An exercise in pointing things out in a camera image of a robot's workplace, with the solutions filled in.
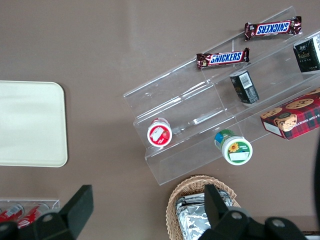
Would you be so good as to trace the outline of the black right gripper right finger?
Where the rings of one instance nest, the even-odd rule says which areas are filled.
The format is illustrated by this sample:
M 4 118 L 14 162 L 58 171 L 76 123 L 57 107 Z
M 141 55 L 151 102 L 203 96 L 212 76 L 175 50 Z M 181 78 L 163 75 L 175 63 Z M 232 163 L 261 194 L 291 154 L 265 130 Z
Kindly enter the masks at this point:
M 228 207 L 213 184 L 204 187 L 204 209 L 210 223 L 200 240 L 244 240 L 249 217 L 239 207 Z

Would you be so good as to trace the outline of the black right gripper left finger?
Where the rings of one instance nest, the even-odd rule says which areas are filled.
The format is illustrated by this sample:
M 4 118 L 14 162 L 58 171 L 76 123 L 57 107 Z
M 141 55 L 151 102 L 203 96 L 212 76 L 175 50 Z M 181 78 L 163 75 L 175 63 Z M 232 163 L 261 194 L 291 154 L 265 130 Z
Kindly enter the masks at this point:
M 76 240 L 93 210 L 93 187 L 82 185 L 58 212 L 50 211 L 32 224 L 34 239 Z

